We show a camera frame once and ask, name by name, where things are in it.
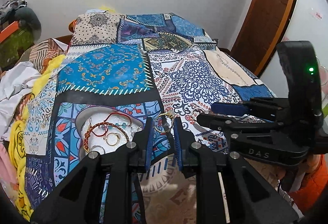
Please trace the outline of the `purple heart-shaped jewelry box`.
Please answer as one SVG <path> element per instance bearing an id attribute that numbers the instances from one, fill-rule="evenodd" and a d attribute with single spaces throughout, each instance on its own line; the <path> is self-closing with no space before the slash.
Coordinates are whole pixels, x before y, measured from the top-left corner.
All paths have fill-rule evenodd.
<path id="1" fill-rule="evenodd" d="M 76 131 L 81 138 L 79 158 L 91 151 L 102 155 L 114 152 L 131 142 L 144 125 L 137 118 L 111 107 L 91 106 L 82 110 L 75 119 Z"/>

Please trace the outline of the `blue patchwork bedspread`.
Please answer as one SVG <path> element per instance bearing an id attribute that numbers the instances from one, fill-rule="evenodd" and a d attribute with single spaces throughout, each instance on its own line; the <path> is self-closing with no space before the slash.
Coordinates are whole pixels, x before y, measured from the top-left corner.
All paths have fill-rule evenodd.
<path id="1" fill-rule="evenodd" d="M 173 14 L 80 15 L 64 61 L 55 70 L 56 94 L 46 153 L 27 155 L 27 195 L 34 212 L 81 161 L 78 113 L 106 106 L 143 123 L 165 112 L 215 152 L 226 152 L 222 132 L 202 128 L 196 115 L 214 102 L 271 97 L 252 72 L 216 47 L 200 27 Z"/>

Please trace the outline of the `orange sleeve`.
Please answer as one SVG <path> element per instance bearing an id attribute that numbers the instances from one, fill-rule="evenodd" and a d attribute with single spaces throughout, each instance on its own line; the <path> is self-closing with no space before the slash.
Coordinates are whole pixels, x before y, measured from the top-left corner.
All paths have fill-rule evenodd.
<path id="1" fill-rule="evenodd" d="M 305 213 L 321 195 L 327 184 L 327 165 L 325 155 L 314 155 L 306 161 L 308 168 L 297 191 L 288 195 L 294 200 L 298 209 Z"/>

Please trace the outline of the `white wardrobe sliding door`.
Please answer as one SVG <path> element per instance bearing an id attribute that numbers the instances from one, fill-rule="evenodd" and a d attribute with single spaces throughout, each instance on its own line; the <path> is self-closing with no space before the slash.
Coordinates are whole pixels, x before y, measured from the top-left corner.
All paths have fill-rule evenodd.
<path id="1" fill-rule="evenodd" d="M 327 116 L 327 0 L 296 0 L 283 41 L 310 41 L 318 59 L 323 114 Z M 287 81 L 278 54 L 260 76 L 278 97 L 288 94 Z"/>

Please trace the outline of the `brown wooden door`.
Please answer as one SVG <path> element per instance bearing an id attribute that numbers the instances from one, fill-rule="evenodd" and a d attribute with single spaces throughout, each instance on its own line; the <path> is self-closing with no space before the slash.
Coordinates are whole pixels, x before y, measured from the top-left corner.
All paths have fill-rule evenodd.
<path id="1" fill-rule="evenodd" d="M 251 0 L 231 55 L 260 76 L 281 41 L 295 0 Z"/>

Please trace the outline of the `striped pillow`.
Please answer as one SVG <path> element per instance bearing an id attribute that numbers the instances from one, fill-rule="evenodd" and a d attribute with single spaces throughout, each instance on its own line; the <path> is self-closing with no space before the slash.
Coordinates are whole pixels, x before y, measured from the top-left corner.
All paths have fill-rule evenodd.
<path id="1" fill-rule="evenodd" d="M 39 73 L 43 73 L 50 60 L 66 53 L 63 46 L 60 46 L 61 43 L 57 39 L 50 38 L 35 44 L 22 54 L 16 65 L 20 62 L 29 61 L 34 69 Z"/>

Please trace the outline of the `yellow cloth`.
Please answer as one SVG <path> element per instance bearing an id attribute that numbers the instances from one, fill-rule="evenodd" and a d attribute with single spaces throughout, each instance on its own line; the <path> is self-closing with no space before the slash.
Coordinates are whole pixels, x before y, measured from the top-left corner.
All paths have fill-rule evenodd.
<path id="1" fill-rule="evenodd" d="M 48 62 L 47 68 L 32 83 L 31 95 L 22 110 L 20 120 L 14 122 L 9 137 L 9 158 L 18 180 L 18 197 L 15 206 L 26 221 L 34 209 L 27 195 L 27 155 L 43 156 L 46 153 L 48 131 L 56 94 L 55 70 L 65 59 L 59 55 Z"/>

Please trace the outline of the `white cloth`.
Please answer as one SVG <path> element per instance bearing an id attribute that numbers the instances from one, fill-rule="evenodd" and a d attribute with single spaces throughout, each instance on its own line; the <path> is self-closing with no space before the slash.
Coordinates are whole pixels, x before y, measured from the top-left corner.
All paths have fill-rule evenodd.
<path id="1" fill-rule="evenodd" d="M 8 128 L 20 101 L 31 93 L 41 73 L 30 61 L 20 62 L 1 78 L 1 140 L 7 140 Z"/>

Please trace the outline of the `green patterned cover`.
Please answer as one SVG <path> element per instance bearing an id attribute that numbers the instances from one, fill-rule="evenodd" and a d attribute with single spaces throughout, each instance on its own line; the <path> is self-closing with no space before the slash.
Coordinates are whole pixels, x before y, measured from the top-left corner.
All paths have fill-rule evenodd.
<path id="1" fill-rule="evenodd" d="M 1 42 L 1 69 L 12 67 L 22 54 L 34 44 L 34 36 L 30 28 L 19 28 L 5 41 Z"/>

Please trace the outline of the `orange box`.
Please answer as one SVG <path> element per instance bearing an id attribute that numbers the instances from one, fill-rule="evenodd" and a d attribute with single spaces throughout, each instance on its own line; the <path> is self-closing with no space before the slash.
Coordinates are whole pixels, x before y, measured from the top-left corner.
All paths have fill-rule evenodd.
<path id="1" fill-rule="evenodd" d="M 10 25 L 8 25 L 4 30 L 0 33 L 0 43 L 5 41 L 10 35 L 16 32 L 19 29 L 18 21 L 14 21 Z"/>

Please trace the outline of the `pile of clothes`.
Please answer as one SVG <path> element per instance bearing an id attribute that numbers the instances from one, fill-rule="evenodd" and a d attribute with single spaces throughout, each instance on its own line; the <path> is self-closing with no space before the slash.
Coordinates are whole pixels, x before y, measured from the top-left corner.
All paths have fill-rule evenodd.
<path id="1" fill-rule="evenodd" d="M 40 33 L 42 30 L 36 13 L 25 0 L 8 0 L 1 5 L 1 31 L 15 21 L 19 27 L 28 26 L 33 32 Z"/>

